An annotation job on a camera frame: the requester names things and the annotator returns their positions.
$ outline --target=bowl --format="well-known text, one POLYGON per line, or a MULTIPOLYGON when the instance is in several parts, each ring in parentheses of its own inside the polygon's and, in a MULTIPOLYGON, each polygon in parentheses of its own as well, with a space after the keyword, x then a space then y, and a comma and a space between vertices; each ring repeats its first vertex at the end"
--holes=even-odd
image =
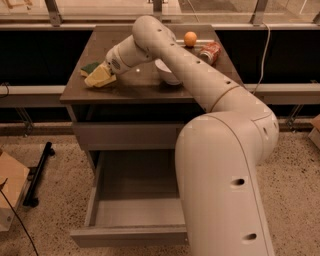
POLYGON ((155 65, 157 67, 158 73, 163 81, 170 85, 178 85, 181 82, 172 74, 171 70, 164 64, 160 59, 155 60, 155 65))

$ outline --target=white cable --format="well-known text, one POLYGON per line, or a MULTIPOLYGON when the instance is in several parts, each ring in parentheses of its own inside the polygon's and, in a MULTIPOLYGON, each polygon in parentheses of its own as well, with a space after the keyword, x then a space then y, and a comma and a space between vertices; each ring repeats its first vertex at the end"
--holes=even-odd
POLYGON ((267 38, 267 42, 266 42, 266 45, 264 47, 264 51, 263 51, 263 56, 262 56, 262 61, 261 61, 261 76, 260 76, 260 80, 259 82, 257 83, 256 87, 254 88, 254 91, 253 91, 253 95, 256 93, 258 87, 260 86, 260 83, 263 79, 263 76, 264 76, 264 62, 265 62, 265 58, 266 58, 266 53, 267 53, 267 50, 268 50, 268 45, 269 45, 269 41, 270 41, 270 36, 271 36, 271 29, 270 27, 263 23, 263 25, 265 25, 268 29, 268 38, 267 38))
POLYGON ((303 9, 304 9, 307 1, 308 1, 308 0, 304 0, 304 3, 303 3, 303 5, 302 5, 302 7, 301 7, 301 10, 300 10, 300 12, 299 12, 300 15, 302 14, 302 11, 303 11, 303 9))
POLYGON ((199 23, 200 21, 199 21, 198 15, 196 14, 196 10, 193 8, 193 5, 192 5, 192 3, 190 2, 190 0, 188 0, 188 3, 190 4, 191 9, 192 9, 192 11, 193 11, 193 14, 194 14, 194 16, 196 17, 196 19, 197 19, 197 21, 198 21, 198 23, 199 23))

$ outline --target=dark table top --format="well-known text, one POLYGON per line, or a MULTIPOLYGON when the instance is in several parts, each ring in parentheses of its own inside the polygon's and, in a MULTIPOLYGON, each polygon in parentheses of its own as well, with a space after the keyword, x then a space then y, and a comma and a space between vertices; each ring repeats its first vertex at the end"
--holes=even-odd
MULTIPOLYGON (((210 42, 220 42, 210 25, 168 25, 174 32, 177 42, 184 47, 183 36, 194 31, 197 44, 188 49, 196 54, 200 48, 210 42)), ((89 88, 80 75, 80 68, 92 63, 102 62, 109 49, 131 35, 131 25, 97 26, 60 98, 63 104, 152 104, 152 103, 193 103, 193 97, 183 86, 167 85, 161 80, 154 61, 143 63, 125 74, 117 75, 117 80, 102 88, 89 88)), ((242 85, 242 81, 230 58, 222 46, 214 67, 224 75, 242 85)))

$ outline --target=terrazzo floor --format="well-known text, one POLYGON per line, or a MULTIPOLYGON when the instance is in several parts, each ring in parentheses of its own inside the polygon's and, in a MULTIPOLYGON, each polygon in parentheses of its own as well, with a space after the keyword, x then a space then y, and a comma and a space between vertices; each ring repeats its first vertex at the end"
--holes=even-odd
MULTIPOLYGON (((56 152, 42 174, 40 204, 18 209, 39 255, 191 255, 188 246, 79 248, 69 232, 83 226, 93 173, 75 136, 50 135, 49 130, 24 138, 1 131, 0 148, 26 166, 38 164, 47 141, 56 152)), ((278 146, 257 172, 276 255, 320 255, 320 150, 308 132, 281 132, 278 146)), ((0 255, 35 255, 16 218, 8 232, 0 233, 0 255)))

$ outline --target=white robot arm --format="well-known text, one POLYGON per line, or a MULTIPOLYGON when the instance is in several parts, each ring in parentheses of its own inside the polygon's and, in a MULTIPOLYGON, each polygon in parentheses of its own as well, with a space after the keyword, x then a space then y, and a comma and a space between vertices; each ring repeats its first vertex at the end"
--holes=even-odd
POLYGON ((193 256, 272 256, 256 165, 276 146, 273 112, 242 86, 176 43, 160 21, 142 16, 106 62, 121 74, 161 59, 206 114, 181 131, 178 187, 193 256))

